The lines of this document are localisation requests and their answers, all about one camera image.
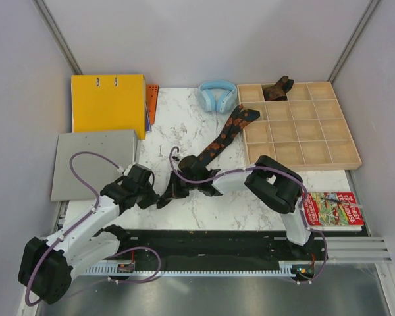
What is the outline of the black orange floral tie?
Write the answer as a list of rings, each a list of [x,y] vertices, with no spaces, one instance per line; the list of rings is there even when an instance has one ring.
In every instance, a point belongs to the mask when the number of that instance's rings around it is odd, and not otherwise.
[[[198,155],[198,161],[206,167],[233,142],[247,125],[259,117],[260,112],[257,110],[245,109],[243,105],[236,106],[220,134]]]

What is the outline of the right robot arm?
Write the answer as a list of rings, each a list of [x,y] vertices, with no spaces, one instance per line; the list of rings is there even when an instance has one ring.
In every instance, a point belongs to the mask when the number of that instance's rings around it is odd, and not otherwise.
[[[188,197],[192,190],[199,190],[209,197],[223,196],[233,191],[250,191],[281,216],[290,255],[303,259],[311,253],[313,233],[301,214],[307,189],[298,174],[273,158],[262,155],[248,167],[222,171],[208,169],[197,157],[187,156],[171,171],[167,188],[157,201],[157,208],[165,207],[172,200]]]

